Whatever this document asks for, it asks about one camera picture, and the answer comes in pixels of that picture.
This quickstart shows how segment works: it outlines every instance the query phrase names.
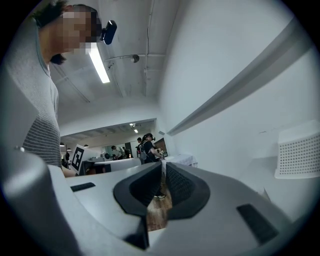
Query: white ceiling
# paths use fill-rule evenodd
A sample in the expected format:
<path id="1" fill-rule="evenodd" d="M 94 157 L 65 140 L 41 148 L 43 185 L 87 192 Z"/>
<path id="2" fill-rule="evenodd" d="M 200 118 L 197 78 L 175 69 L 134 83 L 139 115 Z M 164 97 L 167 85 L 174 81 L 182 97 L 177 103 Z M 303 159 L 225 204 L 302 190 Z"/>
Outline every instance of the white ceiling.
<path id="1" fill-rule="evenodd" d="M 132 132 L 134 135 L 134 129 L 137 129 L 139 132 L 150 132 L 151 128 L 154 125 L 154 121 L 146 121 L 146 122 L 135 122 L 135 127 L 131 128 L 131 126 L 127 124 L 120 124 L 109 127 L 102 127 L 93 130 L 87 130 L 79 133 L 70 134 L 67 136 L 61 137 L 61 142 L 63 143 L 71 143 L 75 144 L 81 140 L 93 138 L 101 135 L 111 135 L 111 134 L 122 134 Z"/>
<path id="2" fill-rule="evenodd" d="M 99 51 L 110 83 L 103 84 L 89 55 L 65 54 L 67 61 L 50 65 L 51 77 L 59 92 L 59 110 L 70 106 L 90 104 L 98 99 L 131 96 L 153 97 L 161 77 L 167 44 L 179 0 L 69 0 L 70 4 L 86 4 L 98 10 L 102 26 L 109 20 L 117 23 L 111 45 L 99 43 Z M 147 28 L 149 27 L 149 54 L 132 63 L 130 58 L 110 58 L 146 54 Z"/>

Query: ceiling light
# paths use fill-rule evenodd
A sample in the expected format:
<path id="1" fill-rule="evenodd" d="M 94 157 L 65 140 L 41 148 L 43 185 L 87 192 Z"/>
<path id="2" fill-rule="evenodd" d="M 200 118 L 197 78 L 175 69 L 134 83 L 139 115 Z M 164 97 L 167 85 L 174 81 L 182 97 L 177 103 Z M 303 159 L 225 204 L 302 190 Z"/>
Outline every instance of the ceiling light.
<path id="1" fill-rule="evenodd" d="M 103 84 L 109 83 L 110 79 L 109 79 L 109 77 L 107 75 L 105 66 L 104 66 L 104 64 L 102 62 L 102 59 L 101 59 L 101 56 L 100 56 L 100 53 L 99 53 L 99 50 L 98 50 L 97 43 L 95 43 L 95 45 L 92 46 L 92 48 L 91 48 L 91 50 L 89 52 L 89 55 L 91 57 L 91 60 L 92 60 L 93 65 L 95 67 L 95 70 L 97 71 L 102 83 Z"/>

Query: short hair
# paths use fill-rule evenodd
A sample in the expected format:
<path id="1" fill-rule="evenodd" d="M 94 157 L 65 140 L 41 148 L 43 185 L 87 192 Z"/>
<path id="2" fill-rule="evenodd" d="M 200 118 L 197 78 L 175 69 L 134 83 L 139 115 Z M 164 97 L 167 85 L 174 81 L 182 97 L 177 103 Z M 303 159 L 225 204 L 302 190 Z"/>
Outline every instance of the short hair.
<path id="1" fill-rule="evenodd" d="M 44 7 L 42 10 L 36 11 L 32 17 L 35 19 L 37 26 L 39 28 L 44 27 L 45 25 L 49 24 L 50 22 L 53 22 L 55 19 L 57 19 L 58 17 L 60 17 L 60 15 L 62 15 L 64 13 L 64 9 L 67 6 L 67 0 L 57 0 L 55 2 L 55 4 L 52 4 L 51 2 Z M 91 12 L 91 18 L 96 18 L 97 20 L 97 33 L 96 34 L 100 34 L 102 31 L 102 25 L 101 25 L 101 21 L 98 17 L 98 12 L 96 9 L 84 5 L 84 4 L 75 4 L 73 6 L 83 6 L 86 8 L 87 11 Z M 50 62 L 57 64 L 57 65 L 61 65 L 62 63 L 64 63 L 66 60 L 65 57 L 63 57 L 61 54 L 56 54 L 54 55 Z"/>

